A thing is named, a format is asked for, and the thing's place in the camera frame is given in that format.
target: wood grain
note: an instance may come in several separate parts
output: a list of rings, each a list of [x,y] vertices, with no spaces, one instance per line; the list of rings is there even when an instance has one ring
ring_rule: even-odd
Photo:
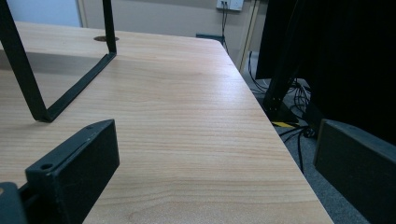
[[[106,53],[101,30],[18,23],[53,103]],[[115,119],[120,167],[85,223],[332,223],[219,42],[116,32],[118,56],[51,124],[0,50],[0,182]]]

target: gray carpet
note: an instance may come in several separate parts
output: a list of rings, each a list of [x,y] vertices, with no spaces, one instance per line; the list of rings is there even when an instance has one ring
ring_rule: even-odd
[[[251,71],[253,77],[255,76],[255,70],[257,67],[257,59],[258,53],[253,52],[251,56]],[[242,74],[244,80],[249,85],[249,87],[253,90],[257,90],[258,88],[253,83],[250,74],[248,72],[248,61],[245,66],[245,71]],[[265,86],[266,83],[260,81],[261,85]],[[262,94],[255,94],[256,96],[263,97]],[[284,101],[285,105],[291,106],[294,105],[293,95],[288,94]],[[298,111],[293,111],[297,115],[301,116]],[[306,123],[300,119],[300,125],[306,125]],[[292,128],[281,128],[275,127],[278,133],[283,133]],[[285,140],[288,138],[290,134],[286,134],[282,136],[282,139]],[[305,138],[301,137],[301,150],[303,155],[303,165],[304,165],[304,176],[308,183],[311,185],[313,191],[317,194],[319,200],[323,204],[324,208],[328,212],[329,216],[332,218],[334,223],[369,223],[362,215],[355,209],[355,207],[350,204],[341,193],[339,193],[316,169],[313,163],[315,150],[316,150],[317,140],[314,138]],[[294,158],[297,164],[300,164],[298,157],[298,136],[294,136],[288,142],[285,143],[285,146],[289,150],[291,156]]]

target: wooden desk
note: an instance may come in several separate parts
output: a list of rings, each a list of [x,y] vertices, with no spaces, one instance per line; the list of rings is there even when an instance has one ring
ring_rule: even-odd
[[[106,53],[101,30],[17,23],[52,104]],[[118,56],[54,122],[33,120],[0,50],[0,182],[115,119],[120,167],[86,223],[331,223],[217,41],[116,32]]]

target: monitor stand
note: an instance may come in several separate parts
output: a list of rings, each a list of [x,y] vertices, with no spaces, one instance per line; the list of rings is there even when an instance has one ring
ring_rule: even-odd
[[[299,120],[296,118],[296,116],[291,112],[291,110],[285,105],[285,103],[282,102],[282,105],[280,106],[279,110],[275,113],[272,111],[267,110],[264,105],[263,97],[256,97],[256,100],[259,102],[260,106],[262,107],[262,110],[265,112],[265,115],[268,117],[268,119],[272,122],[285,122],[285,123],[298,123]]]

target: black cable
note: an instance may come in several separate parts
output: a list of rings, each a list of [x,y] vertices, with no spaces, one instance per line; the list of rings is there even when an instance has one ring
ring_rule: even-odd
[[[260,92],[261,92],[262,94],[265,94],[267,88],[264,87],[264,86],[262,86],[262,85],[260,85],[260,84],[256,81],[256,79],[253,77],[253,75],[251,74],[251,62],[250,62],[251,54],[252,54],[252,51],[251,51],[251,52],[249,53],[249,55],[248,55],[248,63],[247,63],[247,70],[248,70],[248,73],[250,74],[250,78],[251,78],[251,80],[253,81],[254,85],[256,85],[256,87],[260,90]]]
[[[292,106],[290,107],[291,113],[293,113],[293,108],[294,108],[294,107],[297,107],[297,106],[296,106],[296,105],[292,105]],[[293,113],[293,115],[294,115],[297,119],[302,119],[302,120],[304,120],[303,117],[301,117],[301,116],[299,116],[299,115],[296,115],[295,113]]]
[[[301,85],[299,82],[297,82],[297,79],[296,79],[295,85],[296,85],[297,89],[296,89],[296,92],[294,93],[294,98],[293,98],[294,105],[292,105],[290,107],[290,110],[298,119],[304,120],[301,116],[298,116],[296,113],[294,113],[292,111],[292,109],[295,107],[295,108],[297,108],[297,110],[300,113],[302,113],[302,114],[305,113],[305,109],[306,109],[307,105],[309,104],[309,98],[308,98],[306,89],[304,88],[303,85]]]
[[[301,131],[299,131],[299,132],[297,132],[297,133],[294,133],[294,134],[291,134],[287,139],[285,139],[284,141],[283,141],[283,143],[287,143],[291,138],[293,138],[294,136],[296,136],[297,134],[299,134]]]
[[[295,90],[297,90],[297,78],[291,83],[288,94],[292,93]]]
[[[298,134],[298,139],[297,139],[298,160],[300,161],[300,170],[301,170],[301,173],[303,173],[303,174],[304,174],[304,165],[303,165],[303,153],[301,151],[301,136],[303,135],[304,132],[305,132],[305,129],[300,131],[300,133]]]
[[[228,52],[228,47],[227,47],[227,42],[225,41],[225,34],[224,34],[224,30],[225,30],[225,25],[226,25],[226,23],[227,23],[227,16],[228,16],[228,6],[227,6],[227,2],[221,2],[222,3],[222,6],[223,6],[223,19],[222,19],[222,29],[221,29],[221,31],[222,31],[222,39],[223,39],[223,42],[224,42],[224,47],[225,47],[225,49],[226,49],[226,51],[227,51],[227,54],[230,54],[229,52]]]

